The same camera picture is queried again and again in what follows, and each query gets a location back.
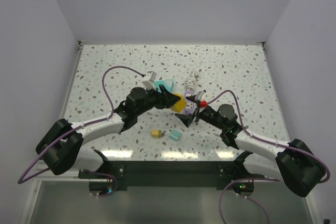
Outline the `yellow cube socket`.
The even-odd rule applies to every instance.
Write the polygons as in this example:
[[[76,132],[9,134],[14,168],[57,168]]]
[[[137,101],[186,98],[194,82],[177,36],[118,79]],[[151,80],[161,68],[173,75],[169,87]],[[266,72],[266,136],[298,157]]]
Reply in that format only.
[[[181,95],[179,93],[174,93],[174,95],[178,96],[180,98],[180,100],[177,101],[172,107],[170,107],[170,109],[173,112],[181,113],[186,107],[186,100],[183,97],[183,95]]]

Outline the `teal triangular socket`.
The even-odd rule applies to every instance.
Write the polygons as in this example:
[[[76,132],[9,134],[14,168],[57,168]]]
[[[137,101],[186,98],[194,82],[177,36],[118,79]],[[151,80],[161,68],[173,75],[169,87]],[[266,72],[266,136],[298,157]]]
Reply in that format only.
[[[172,93],[174,87],[174,80],[173,79],[166,79],[166,80],[158,80],[154,82],[154,86],[159,93],[161,93],[160,85],[163,85],[168,92]]]

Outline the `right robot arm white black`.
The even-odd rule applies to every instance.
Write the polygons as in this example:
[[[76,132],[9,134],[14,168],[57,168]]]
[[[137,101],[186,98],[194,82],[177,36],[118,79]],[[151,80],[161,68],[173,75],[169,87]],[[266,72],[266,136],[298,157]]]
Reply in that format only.
[[[279,142],[246,130],[240,113],[232,105],[222,104],[217,110],[205,101],[196,102],[192,114],[176,114],[186,127],[192,122],[204,121],[221,131],[220,137],[226,146],[244,151],[247,157],[234,165],[239,178],[250,174],[263,175],[283,182],[293,193],[306,197],[317,184],[330,179],[330,171],[307,145],[298,139]]]

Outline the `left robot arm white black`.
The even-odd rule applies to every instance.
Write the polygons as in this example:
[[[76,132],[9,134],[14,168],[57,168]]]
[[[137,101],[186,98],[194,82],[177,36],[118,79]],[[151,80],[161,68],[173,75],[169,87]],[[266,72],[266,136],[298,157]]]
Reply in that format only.
[[[174,110],[184,102],[181,95],[170,93],[165,86],[159,88],[133,88],[112,115],[74,123],[66,119],[57,120],[36,146],[36,153],[54,175],[65,173],[76,167],[79,160],[88,158],[79,155],[86,143],[130,129],[138,122],[139,116],[152,108]]]

